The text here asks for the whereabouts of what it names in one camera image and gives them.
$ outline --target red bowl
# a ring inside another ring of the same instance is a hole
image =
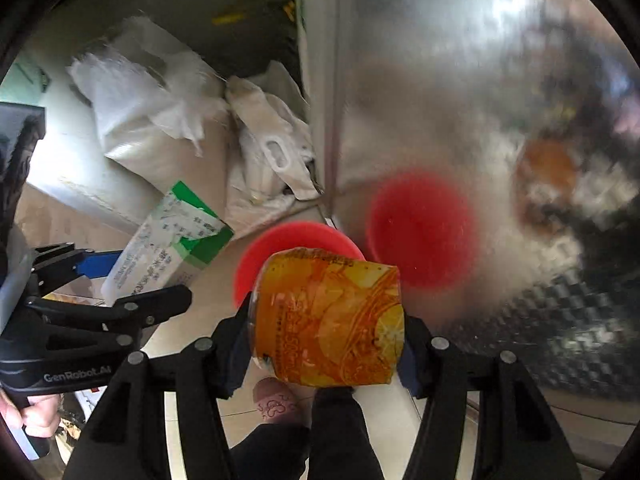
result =
[[[324,249],[364,260],[358,246],[340,231],[316,222],[285,222],[265,231],[248,247],[236,269],[234,302],[239,308],[248,292],[254,290],[255,280],[264,263],[272,254],[296,247]]]
[[[462,194],[441,177],[417,171],[382,185],[369,210],[367,242],[377,262],[398,266],[400,279],[420,288],[461,281],[478,245]]]

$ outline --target white plastic bag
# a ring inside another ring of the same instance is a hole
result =
[[[229,152],[225,222],[234,230],[234,238],[238,239],[273,224],[293,206],[296,198],[292,194],[279,194],[261,204],[252,202],[242,174],[244,163],[239,147],[231,148]]]
[[[198,54],[138,16],[68,72],[92,102],[105,156],[162,193],[181,180],[223,210],[228,106],[222,80]]]
[[[275,95],[285,102],[299,120],[308,121],[309,104],[302,97],[300,87],[281,62],[272,59],[265,72],[247,79],[262,88],[265,94]]]
[[[298,200],[318,197],[305,165],[305,158],[313,158],[306,124],[297,120],[281,99],[265,95],[247,79],[229,78],[226,100],[241,123],[244,176],[254,201],[261,203],[282,191],[277,181],[274,183],[273,173]]]

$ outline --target black pants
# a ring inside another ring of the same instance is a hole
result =
[[[318,390],[304,426],[261,424],[231,449],[239,480],[383,480],[362,409],[347,388]]]

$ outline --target green and white box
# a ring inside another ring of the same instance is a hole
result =
[[[118,298],[189,285],[234,232],[184,183],[156,206],[102,284],[108,305]]]

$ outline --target black bracket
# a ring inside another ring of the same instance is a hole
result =
[[[234,479],[216,399],[228,398],[248,367],[248,301],[211,337],[179,354],[151,360],[129,354],[82,431],[65,480],[84,479],[88,471],[95,480],[169,480],[165,391],[176,392],[187,478]],[[429,400],[404,480],[455,479],[470,390],[481,392],[474,480],[580,478],[548,404],[512,352],[465,354],[409,316],[405,337],[402,382]],[[407,363],[412,372],[405,372]]]
[[[36,249],[24,293],[0,335],[0,384],[19,408],[27,396],[108,384],[142,330],[186,312],[191,291],[176,285],[120,298],[111,308],[44,300],[79,276],[106,276],[120,252],[95,253],[72,243]],[[39,456],[44,439],[28,437]]]

